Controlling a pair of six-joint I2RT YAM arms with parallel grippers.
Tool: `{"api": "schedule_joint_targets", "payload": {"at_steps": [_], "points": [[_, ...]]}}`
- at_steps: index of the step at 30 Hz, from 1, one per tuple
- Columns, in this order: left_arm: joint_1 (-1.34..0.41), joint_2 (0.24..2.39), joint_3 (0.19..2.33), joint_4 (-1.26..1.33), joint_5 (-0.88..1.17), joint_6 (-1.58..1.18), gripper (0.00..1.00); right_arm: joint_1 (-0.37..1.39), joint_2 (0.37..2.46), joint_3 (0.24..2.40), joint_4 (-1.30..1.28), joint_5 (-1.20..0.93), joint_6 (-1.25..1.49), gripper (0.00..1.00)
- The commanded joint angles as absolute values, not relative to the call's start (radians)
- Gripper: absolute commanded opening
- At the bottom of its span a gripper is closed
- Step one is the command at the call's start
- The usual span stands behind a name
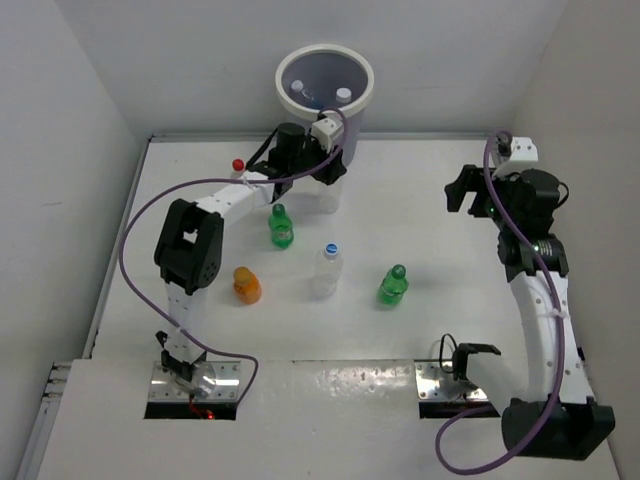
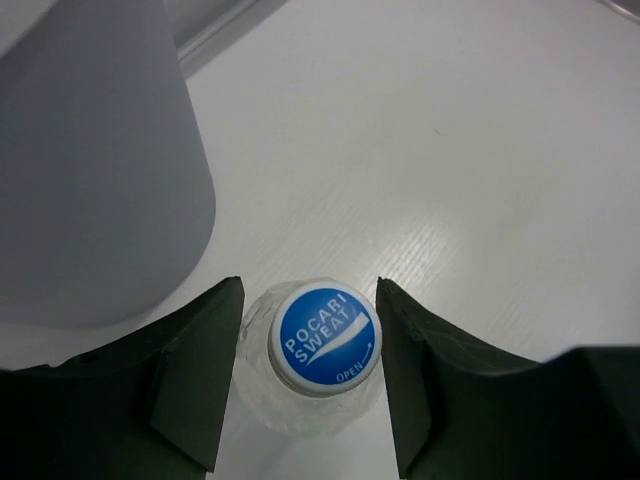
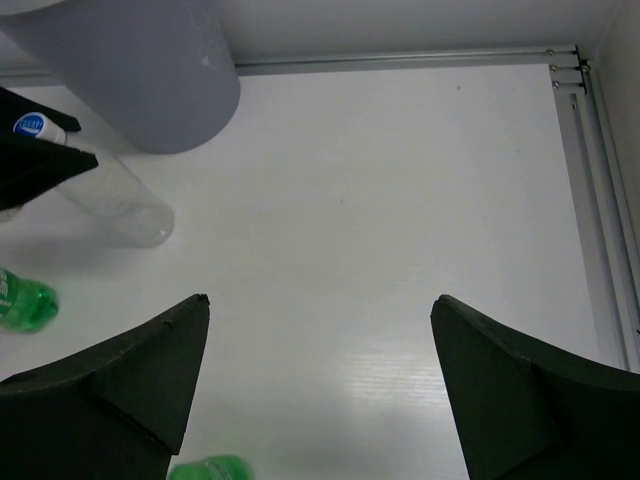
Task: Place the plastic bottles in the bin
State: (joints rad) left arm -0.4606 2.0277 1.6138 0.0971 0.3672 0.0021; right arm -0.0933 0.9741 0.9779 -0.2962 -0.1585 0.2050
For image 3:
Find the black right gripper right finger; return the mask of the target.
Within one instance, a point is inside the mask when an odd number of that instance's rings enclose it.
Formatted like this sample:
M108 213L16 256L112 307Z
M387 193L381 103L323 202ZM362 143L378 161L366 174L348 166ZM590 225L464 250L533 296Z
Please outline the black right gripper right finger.
M431 327L472 479L636 479L639 376L442 295Z

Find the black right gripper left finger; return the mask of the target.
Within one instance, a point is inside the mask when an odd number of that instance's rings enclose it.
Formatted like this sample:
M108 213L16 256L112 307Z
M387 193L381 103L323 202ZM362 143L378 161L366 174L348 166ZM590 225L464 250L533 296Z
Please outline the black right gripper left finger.
M155 318L1 383L4 479L163 479L183 444L210 303Z

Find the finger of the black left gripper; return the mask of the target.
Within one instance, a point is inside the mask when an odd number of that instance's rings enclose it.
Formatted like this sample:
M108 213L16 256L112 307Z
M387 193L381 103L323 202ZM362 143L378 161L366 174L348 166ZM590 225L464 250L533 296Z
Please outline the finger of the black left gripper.
M19 118L29 113L43 114L66 131L80 132L82 129L77 118L0 87L0 123L2 130L12 129Z
M97 166L94 154L18 134L2 134L1 209L21 207Z

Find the clear bottle blue cap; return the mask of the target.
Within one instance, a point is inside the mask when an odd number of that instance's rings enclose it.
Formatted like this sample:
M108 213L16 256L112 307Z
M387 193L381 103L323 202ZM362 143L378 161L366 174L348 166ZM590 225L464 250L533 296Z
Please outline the clear bottle blue cap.
M174 229L174 213L124 163L90 144L79 132L64 130L40 112L20 117L13 132L95 156L97 166L63 181L55 190L98 218L127 243L152 248Z

